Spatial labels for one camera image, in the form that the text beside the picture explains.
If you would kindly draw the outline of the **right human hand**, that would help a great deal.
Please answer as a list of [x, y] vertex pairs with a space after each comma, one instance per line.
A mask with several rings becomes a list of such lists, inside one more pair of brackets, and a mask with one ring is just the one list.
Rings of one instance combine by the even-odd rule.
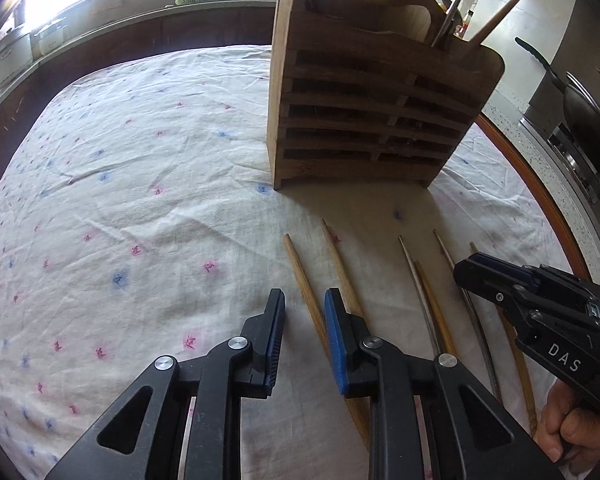
[[600, 460], [600, 415], [581, 408], [573, 388], [557, 379], [534, 440], [553, 463], [563, 460], [575, 476], [585, 474]]

